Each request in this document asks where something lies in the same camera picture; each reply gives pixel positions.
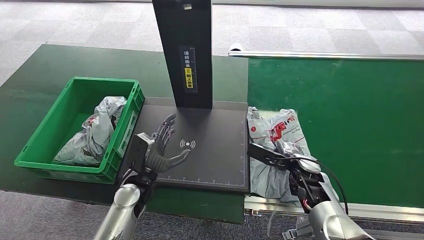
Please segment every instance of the gray carpet floor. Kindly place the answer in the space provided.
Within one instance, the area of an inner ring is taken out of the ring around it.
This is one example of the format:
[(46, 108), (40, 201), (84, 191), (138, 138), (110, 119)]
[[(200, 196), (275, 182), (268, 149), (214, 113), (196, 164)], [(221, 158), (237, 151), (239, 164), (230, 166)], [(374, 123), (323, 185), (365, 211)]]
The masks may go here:
[[(232, 43), (252, 51), (424, 55), (424, 11), (214, 5), (212, 52)], [(162, 51), (150, 3), (0, 1), (0, 86), (44, 43)], [(0, 240), (85, 240), (108, 208), (0, 191)], [(243, 225), (147, 213), (134, 239), (268, 239), (270, 216)], [(271, 239), (293, 228), (276, 216)], [(368, 229), (424, 233), (422, 226), (363, 222)]]

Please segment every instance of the black vertical stand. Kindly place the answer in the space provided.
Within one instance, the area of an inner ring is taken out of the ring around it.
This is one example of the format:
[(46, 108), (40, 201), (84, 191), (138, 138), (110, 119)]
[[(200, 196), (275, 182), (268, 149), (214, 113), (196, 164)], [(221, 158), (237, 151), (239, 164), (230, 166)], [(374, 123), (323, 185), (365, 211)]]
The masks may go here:
[[(152, 1), (174, 99), (147, 97), (134, 132), (151, 135), (176, 114), (165, 156), (191, 150), (157, 183), (248, 193), (247, 103), (212, 101), (211, 0)], [(128, 169), (131, 156), (126, 154), (121, 169)]]
[(176, 106), (211, 109), (211, 0), (152, 2)]

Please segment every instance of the robotic arm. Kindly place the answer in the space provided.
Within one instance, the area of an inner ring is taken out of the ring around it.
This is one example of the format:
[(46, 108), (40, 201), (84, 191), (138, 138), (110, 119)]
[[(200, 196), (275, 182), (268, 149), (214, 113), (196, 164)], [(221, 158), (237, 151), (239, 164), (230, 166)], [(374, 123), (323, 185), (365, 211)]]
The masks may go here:
[(138, 219), (146, 210), (158, 174), (187, 160), (189, 149), (172, 158), (164, 157), (167, 143), (175, 132), (171, 128), (175, 117), (175, 114), (168, 116), (151, 137), (143, 132), (132, 138), (127, 151), (131, 168), (122, 178), (94, 240), (130, 240)]
[(249, 145), (247, 155), (290, 172), (290, 192), (299, 198), (308, 220), (283, 233), (285, 240), (308, 233), (313, 233), (316, 240), (375, 240), (349, 218), (347, 206), (345, 212), (330, 179), (321, 172), (315, 158), (302, 154), (279, 154), (255, 143)]
[[(168, 116), (151, 137), (145, 133), (133, 137), (127, 152), (131, 168), (122, 178), (94, 240), (130, 240), (138, 219), (146, 210), (158, 173), (187, 160), (188, 149), (178, 156), (164, 157), (166, 145), (175, 132), (171, 129), (175, 117), (175, 114)], [(308, 233), (313, 233), (317, 240), (375, 240), (349, 218), (315, 158), (279, 154), (254, 143), (249, 145), (247, 155), (279, 170), (290, 171), (290, 192), (298, 196), (303, 210), (309, 215), (308, 220), (297, 224), (297, 229), (283, 234), (285, 240)]]

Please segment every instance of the plastic bag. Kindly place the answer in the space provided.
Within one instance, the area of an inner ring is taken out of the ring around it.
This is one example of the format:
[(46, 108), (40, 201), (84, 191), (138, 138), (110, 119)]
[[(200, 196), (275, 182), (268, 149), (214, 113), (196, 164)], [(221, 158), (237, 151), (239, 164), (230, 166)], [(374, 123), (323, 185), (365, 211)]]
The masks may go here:
[(279, 114), (269, 118), (268, 121), (272, 127), (269, 134), (273, 143), (279, 139), (296, 143), (302, 149), (303, 155), (311, 155), (298, 115), (293, 109), (281, 109)]
[(107, 96), (95, 107), (94, 114), (54, 157), (67, 165), (98, 166), (109, 145), (127, 100), (123, 96)]
[[(249, 107), (247, 123), (251, 142), (273, 151), (304, 155), (307, 152), (309, 155), (308, 145), (294, 110), (282, 109), (277, 115), (266, 119), (255, 107)], [(294, 141), (304, 141), (303, 147)], [(254, 158), (250, 158), (250, 190), (264, 198), (299, 203), (298, 197), (290, 192), (289, 171), (278, 170)]]

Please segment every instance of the cable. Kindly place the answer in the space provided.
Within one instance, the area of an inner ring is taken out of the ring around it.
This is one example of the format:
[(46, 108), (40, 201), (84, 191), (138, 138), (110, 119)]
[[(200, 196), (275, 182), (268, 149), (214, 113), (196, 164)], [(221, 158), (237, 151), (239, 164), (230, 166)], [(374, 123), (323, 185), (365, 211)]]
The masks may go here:
[(303, 203), (303, 205), (305, 206), (305, 208), (306, 208), (307, 210), (311, 211), (311, 210), (312, 210), (312, 207), (308, 205), (307, 201), (308, 201), (307, 199), (304, 199), (304, 200), (302, 201), (302, 203)]
[(312, 160), (306, 157), (288, 157), (288, 158), (274, 158), (277, 161), (282, 161), (282, 160), (306, 160), (309, 162), (313, 162), (313, 163), (317, 163), (318, 165), (320, 165), (321, 167), (323, 167), (325, 170), (327, 170), (327, 172), (329, 172), (331, 174), (331, 176), (334, 178), (335, 182), (338, 185), (338, 188), (340, 189), (341, 195), (343, 197), (343, 202), (344, 202), (344, 210), (346, 211), (346, 214), (349, 215), (349, 210), (348, 210), (348, 200), (346, 199), (346, 195), (345, 195), (345, 191), (343, 190), (342, 185), (340, 184), (339, 180), (337, 179), (336, 175), (326, 166), (324, 166), (324, 164), (322, 164), (319, 161), (316, 160)]

